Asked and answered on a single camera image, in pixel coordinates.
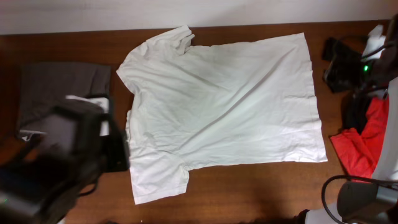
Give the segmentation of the white t-shirt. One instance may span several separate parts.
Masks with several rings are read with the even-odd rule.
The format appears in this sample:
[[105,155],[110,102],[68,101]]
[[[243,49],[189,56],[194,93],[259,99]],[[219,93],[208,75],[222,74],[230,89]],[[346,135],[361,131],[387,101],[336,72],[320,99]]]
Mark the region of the white t-shirt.
[[193,169],[327,160],[303,33],[212,46],[193,37],[181,26],[147,39],[117,70],[134,96],[136,204],[185,193]]

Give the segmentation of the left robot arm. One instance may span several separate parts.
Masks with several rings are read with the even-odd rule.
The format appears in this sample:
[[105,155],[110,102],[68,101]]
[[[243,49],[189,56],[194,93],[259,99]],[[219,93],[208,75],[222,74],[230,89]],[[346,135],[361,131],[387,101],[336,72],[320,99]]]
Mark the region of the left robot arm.
[[67,95],[44,116],[44,130],[1,166],[1,223],[61,223],[102,174],[128,168],[112,99]]

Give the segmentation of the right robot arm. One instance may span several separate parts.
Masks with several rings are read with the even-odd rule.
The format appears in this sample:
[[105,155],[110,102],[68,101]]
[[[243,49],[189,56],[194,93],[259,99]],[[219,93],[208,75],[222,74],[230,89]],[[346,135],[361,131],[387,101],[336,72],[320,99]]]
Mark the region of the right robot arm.
[[397,222],[397,18],[375,27],[362,53],[328,39],[323,79],[330,90],[352,91],[343,130],[331,143],[345,169],[333,204],[303,210],[293,223]]

